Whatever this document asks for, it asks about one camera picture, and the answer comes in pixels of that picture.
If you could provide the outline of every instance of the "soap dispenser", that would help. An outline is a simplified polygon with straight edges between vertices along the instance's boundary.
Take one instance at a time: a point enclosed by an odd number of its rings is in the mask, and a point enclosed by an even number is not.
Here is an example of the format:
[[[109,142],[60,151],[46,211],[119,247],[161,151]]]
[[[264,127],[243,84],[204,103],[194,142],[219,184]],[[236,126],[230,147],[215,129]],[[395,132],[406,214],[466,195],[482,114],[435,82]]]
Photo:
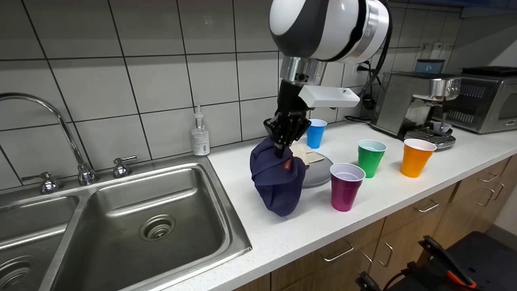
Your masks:
[[[206,116],[201,105],[194,109],[196,126],[193,129],[193,153],[209,155],[211,153],[211,134],[206,124]]]

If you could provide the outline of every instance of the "purple bag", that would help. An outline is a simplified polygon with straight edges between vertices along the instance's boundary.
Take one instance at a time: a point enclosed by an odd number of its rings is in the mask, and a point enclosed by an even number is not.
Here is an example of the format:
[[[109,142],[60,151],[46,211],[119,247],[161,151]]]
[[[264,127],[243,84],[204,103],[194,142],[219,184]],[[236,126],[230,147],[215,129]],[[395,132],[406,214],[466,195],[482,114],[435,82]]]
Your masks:
[[[283,151],[283,156],[277,156],[275,151],[275,142],[270,137],[264,138],[253,150],[251,171],[266,206],[287,216],[301,200],[306,163],[293,156],[290,148]]]

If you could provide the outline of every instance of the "microwave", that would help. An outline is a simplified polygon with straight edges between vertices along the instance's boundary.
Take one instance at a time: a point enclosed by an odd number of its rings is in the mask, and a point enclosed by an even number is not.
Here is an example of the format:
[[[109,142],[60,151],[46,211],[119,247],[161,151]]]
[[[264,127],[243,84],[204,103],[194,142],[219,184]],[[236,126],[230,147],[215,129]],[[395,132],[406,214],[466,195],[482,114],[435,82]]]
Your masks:
[[[446,119],[474,132],[517,129],[517,75],[463,75],[461,93],[446,103]]]

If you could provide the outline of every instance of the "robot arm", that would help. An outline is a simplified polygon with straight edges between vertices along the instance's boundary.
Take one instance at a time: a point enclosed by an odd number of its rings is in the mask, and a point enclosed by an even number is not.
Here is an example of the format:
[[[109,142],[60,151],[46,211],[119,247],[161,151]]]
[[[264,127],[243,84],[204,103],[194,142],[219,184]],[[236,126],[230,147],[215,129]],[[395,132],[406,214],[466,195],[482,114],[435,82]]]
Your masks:
[[[274,0],[270,29],[287,58],[275,117],[264,124],[280,150],[311,126],[303,87],[322,82],[327,61],[369,59],[388,27],[388,8],[379,0]]]

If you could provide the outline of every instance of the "blue cup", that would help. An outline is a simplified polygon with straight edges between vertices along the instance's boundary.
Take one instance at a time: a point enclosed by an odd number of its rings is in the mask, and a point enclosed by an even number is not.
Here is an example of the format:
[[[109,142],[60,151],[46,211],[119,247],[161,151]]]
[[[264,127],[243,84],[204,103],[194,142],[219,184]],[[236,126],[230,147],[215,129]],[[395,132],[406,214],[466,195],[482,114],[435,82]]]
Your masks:
[[[311,148],[320,148],[325,127],[325,119],[311,119],[311,127],[308,129],[308,145]]]

